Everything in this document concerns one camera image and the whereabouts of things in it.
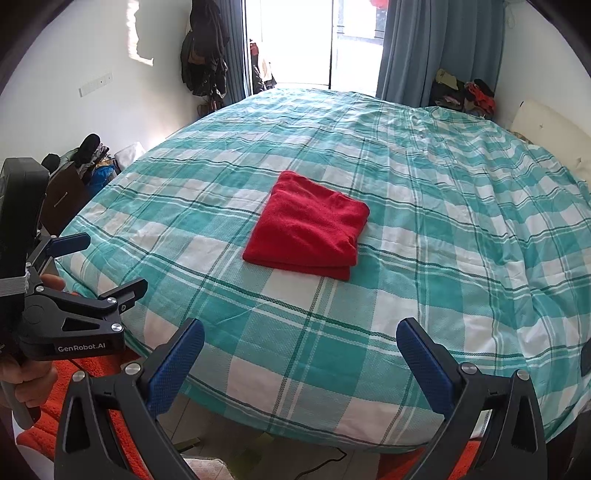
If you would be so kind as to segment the person's left hand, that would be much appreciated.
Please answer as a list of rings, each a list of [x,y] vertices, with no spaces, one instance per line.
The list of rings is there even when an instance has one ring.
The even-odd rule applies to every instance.
[[[58,373],[51,361],[27,360],[19,364],[11,355],[1,353],[1,380],[15,386],[15,398],[28,408],[42,406],[48,399]]]

